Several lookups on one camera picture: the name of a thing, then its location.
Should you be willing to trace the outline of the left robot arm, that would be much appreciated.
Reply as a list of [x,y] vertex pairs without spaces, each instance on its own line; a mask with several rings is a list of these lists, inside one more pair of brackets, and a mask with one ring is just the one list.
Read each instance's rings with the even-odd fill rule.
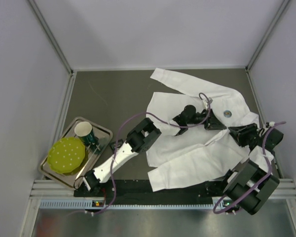
[[[175,132],[175,136],[182,135],[189,128],[199,125],[203,125],[206,130],[226,129],[212,109],[207,108],[199,113],[193,105],[185,106],[184,110],[171,120],[170,125],[179,129]],[[148,151],[161,134],[161,130],[151,119],[143,119],[127,134],[125,142],[120,147],[115,147],[114,154],[108,160],[86,172],[82,179],[84,187],[88,192],[97,194],[102,183],[107,182],[128,160]]]

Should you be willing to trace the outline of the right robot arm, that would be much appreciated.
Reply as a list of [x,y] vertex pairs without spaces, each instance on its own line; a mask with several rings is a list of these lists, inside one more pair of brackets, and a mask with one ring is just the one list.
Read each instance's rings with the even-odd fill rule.
[[272,172],[274,148],[283,140],[284,134],[277,129],[285,122],[268,122],[258,128],[255,123],[230,127],[230,135],[240,147],[248,147],[248,159],[241,161],[238,171],[229,171],[224,182],[223,196],[215,204],[213,212],[236,213],[245,210],[254,215],[276,190],[280,181]]

